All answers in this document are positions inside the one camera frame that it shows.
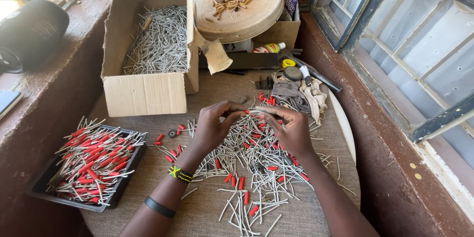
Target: white plastic bottle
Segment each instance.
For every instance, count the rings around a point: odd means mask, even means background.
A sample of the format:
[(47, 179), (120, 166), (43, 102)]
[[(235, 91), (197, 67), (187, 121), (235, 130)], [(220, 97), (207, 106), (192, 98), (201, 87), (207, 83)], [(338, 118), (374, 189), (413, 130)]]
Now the white plastic bottle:
[(281, 49), (285, 49), (286, 45), (284, 42), (279, 44), (270, 43), (252, 50), (252, 53), (278, 53)]

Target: small speaker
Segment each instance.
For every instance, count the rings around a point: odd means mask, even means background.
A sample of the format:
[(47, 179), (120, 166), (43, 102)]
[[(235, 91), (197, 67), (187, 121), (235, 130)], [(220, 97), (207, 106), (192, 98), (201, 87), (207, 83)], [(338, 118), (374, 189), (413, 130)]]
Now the small speaker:
[(0, 21), (0, 72), (23, 73), (59, 48), (69, 15), (48, 0), (31, 0)]

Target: black plastic tray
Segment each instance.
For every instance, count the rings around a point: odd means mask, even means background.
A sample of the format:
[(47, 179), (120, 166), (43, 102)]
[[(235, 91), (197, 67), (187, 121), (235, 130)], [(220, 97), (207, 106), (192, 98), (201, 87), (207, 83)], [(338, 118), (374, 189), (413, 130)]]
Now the black plastic tray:
[[(108, 129), (108, 130), (113, 130), (116, 127), (110, 127), (106, 125), (102, 125), (100, 127), (101, 129)], [(134, 133), (135, 131), (129, 131), (129, 130), (123, 130), (121, 129), (122, 133), (120, 134), (121, 137), (126, 137), (131, 133)], [(146, 134), (140, 137), (139, 142), (143, 142), (145, 140)], [(142, 160), (143, 155), (145, 154), (146, 150), (146, 144), (144, 143), (143, 145), (135, 148), (135, 152), (133, 153), (132, 157), (128, 161), (127, 164), (127, 172), (134, 170), (137, 168), (138, 163)], [(120, 177), (118, 179), (118, 182), (114, 186), (114, 193), (112, 194), (111, 197), (109, 197), (105, 203), (109, 204), (110, 206), (106, 205), (96, 205), (96, 204), (83, 204), (80, 202), (76, 201), (71, 201), (65, 198), (57, 197), (53, 193), (46, 192), (46, 189), (48, 188), (48, 182), (49, 180), (58, 172), (58, 170), (61, 168), (61, 164), (56, 166), (56, 163), (59, 162), (62, 159), (61, 155), (56, 156), (55, 158), (52, 158), (48, 161), (46, 166), (44, 166), (40, 171), (37, 176), (35, 176), (34, 179), (30, 182), (28, 187), (26, 188), (25, 193), (27, 195), (36, 197), (36, 198), (41, 198), (45, 199), (51, 202), (56, 202), (72, 207), (77, 207), (81, 209), (86, 209), (86, 210), (91, 210), (91, 211), (96, 211), (96, 212), (104, 212), (105, 209), (114, 209), (117, 207), (118, 202), (120, 201), (120, 198), (122, 197), (123, 192), (125, 191), (125, 188), (128, 185), (128, 182), (133, 176), (133, 173), (128, 174), (127, 178), (122, 178)]]

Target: cardboard box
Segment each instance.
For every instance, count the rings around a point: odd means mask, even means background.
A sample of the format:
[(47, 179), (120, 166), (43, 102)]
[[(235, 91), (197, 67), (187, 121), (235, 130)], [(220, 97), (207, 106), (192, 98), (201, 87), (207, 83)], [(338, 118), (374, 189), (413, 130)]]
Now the cardboard box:
[[(145, 8), (187, 6), (188, 71), (122, 75), (122, 64), (133, 42), (139, 14)], [(198, 46), (194, 44), (193, 0), (113, 0), (105, 21), (104, 62), (101, 78), (109, 116), (186, 113), (186, 94), (198, 91)]]
[(294, 21), (277, 21), (264, 33), (253, 37), (252, 41), (263, 45), (284, 42), (287, 48), (293, 49), (295, 47), (296, 37), (298, 36), (299, 25), (301, 24), (298, 9), (299, 7), (297, 5)]

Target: table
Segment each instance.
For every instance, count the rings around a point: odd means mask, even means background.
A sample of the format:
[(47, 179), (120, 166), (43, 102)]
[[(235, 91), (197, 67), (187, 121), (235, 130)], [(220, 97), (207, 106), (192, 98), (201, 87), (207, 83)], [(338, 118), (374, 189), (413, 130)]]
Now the table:
[[(260, 90), (255, 89), (255, 85), (249, 80), (258, 80), (259, 76), (266, 77), (271, 71), (247, 71), (245, 76), (228, 73), (216, 73), (213, 76), (207, 70), (199, 72), (199, 92), (187, 95), (188, 112), (184, 114), (150, 115), (134, 117), (115, 117), (107, 115), (105, 98), (102, 96), (96, 107), (89, 115), (89, 118), (106, 118), (105, 125), (121, 126), (124, 129), (148, 132), (147, 143), (152, 143), (160, 134), (166, 134), (172, 129), (176, 129), (178, 124), (187, 125), (188, 119), (198, 119), (201, 108), (210, 106), (223, 100), (238, 101), (243, 95), (249, 95), (245, 105), (250, 107)], [(360, 187), (356, 165), (347, 148), (341, 128), (332, 108), (332, 103), (328, 97), (322, 125), (317, 129), (316, 138), (323, 140), (313, 140), (314, 149), (325, 155), (331, 155), (328, 170), (337, 179), (336, 158), (339, 158), (341, 177), (339, 183), (353, 191), (344, 190), (352, 202), (360, 208)], [(182, 133), (174, 139), (164, 137), (162, 143), (168, 149), (175, 149), (178, 144), (187, 144), (190, 136), (187, 132)], [(146, 196), (153, 191), (158, 183), (167, 175), (166, 171), (170, 163), (164, 158), (164, 154), (154, 147), (148, 147), (145, 155), (136, 169), (130, 183), (127, 186), (117, 208), (106, 210), (104, 213), (97, 213), (88, 210), (81, 210), (84, 220), (91, 233), (96, 237), (117, 236), (135, 211), (143, 203)], [(246, 186), (250, 186), (249, 177), (251, 175), (240, 169), (237, 172), (240, 176), (248, 177)], [(222, 237), (240, 236), (239, 229), (230, 225), (227, 221), (230, 211), (227, 210), (222, 221), (218, 218), (222, 209), (231, 196), (229, 192), (217, 192), (218, 188), (230, 189), (229, 184), (223, 182), (224, 177), (213, 177), (200, 182), (193, 182), (189, 185), (187, 192), (195, 187), (198, 189), (187, 196), (181, 203), (179, 210), (173, 220), (170, 237)], [(263, 217), (262, 225), (255, 222), (252, 226), (254, 232), (266, 233), (276, 217), (282, 214), (281, 219), (273, 228), (269, 237), (285, 236), (317, 236), (328, 237), (329, 231), (324, 218), (321, 206), (314, 194), (314, 191), (304, 183), (294, 184), (296, 199), (289, 199), (289, 203), (276, 208), (271, 213)], [(257, 200), (258, 195), (250, 193), (251, 200)]]

